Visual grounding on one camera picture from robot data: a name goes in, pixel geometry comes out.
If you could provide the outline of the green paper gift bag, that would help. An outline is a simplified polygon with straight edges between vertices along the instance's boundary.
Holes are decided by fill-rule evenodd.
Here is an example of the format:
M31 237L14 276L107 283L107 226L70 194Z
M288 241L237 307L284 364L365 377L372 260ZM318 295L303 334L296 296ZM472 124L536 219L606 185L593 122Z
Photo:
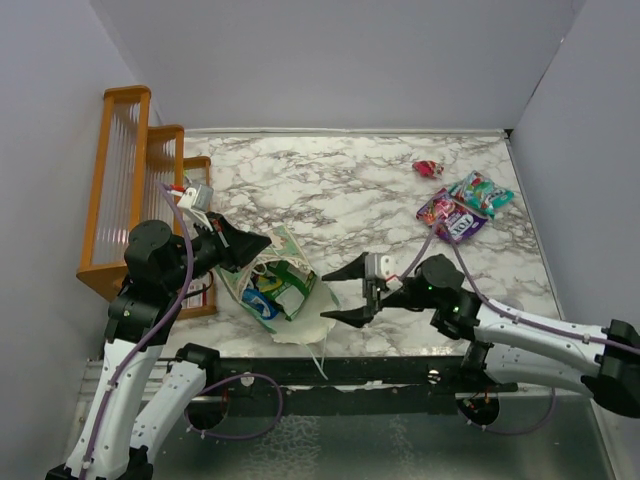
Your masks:
M268 232L271 245L236 273L216 274L231 298L280 344L326 345L336 321L321 314L340 306L286 226Z

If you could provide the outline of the purple Fox's candy bag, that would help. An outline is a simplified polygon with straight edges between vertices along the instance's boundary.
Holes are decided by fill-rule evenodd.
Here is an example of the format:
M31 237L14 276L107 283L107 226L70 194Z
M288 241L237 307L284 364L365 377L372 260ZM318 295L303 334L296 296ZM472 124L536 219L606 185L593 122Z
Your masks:
M456 200L446 188L438 190L416 213L416 219L427 226L437 226L443 240L461 243L476 235L488 222L475 210Z

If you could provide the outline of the small red snack packet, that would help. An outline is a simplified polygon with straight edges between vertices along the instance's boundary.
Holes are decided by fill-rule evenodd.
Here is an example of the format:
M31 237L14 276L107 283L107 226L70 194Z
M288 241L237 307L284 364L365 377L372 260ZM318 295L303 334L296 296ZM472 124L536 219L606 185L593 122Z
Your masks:
M412 168L425 178L439 178L444 172L444 165L432 160L416 161L412 164Z

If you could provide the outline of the green Fox's mint candy bag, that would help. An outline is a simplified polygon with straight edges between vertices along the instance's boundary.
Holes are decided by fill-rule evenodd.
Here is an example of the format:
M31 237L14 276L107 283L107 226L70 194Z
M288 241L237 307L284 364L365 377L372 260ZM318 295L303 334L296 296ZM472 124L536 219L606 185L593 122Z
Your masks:
M452 184L448 193L462 204L489 218L494 218L496 212L515 197L512 190L499 186L489 176L477 170L471 171L462 180Z

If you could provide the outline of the green snack pouch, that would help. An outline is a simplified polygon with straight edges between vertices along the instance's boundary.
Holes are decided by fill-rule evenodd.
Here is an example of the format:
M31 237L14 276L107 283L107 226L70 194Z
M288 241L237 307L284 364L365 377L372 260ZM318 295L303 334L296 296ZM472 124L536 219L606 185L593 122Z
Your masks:
M311 294L316 280L313 270L300 269L280 260L265 265L265 271L257 277L256 286L288 321L293 321Z

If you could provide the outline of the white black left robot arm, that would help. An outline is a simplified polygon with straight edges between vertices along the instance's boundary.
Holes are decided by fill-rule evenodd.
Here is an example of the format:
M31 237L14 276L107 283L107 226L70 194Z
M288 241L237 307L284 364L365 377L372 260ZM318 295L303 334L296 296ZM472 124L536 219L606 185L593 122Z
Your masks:
M50 479L149 479L160 447L197 393L220 385L217 351L188 345L175 372L148 403L142 401L192 280L214 268L236 272L271 244L269 237L233 227L208 213L212 228L195 238L176 235L161 220L129 234L127 274L108 308L104 358L93 403L67 460Z

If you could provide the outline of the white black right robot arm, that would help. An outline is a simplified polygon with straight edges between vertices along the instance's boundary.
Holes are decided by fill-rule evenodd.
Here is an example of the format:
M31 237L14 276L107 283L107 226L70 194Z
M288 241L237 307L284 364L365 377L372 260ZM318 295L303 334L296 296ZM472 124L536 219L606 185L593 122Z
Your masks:
M325 282L359 280L364 306L326 312L354 328L383 309L433 313L431 325L469 347L459 367L461 383L533 384L582 394L623 417L639 415L639 334L613 319L607 326L567 323L531 314L464 288L465 275L442 254L421 261L409 276L393 260L363 253L323 275Z

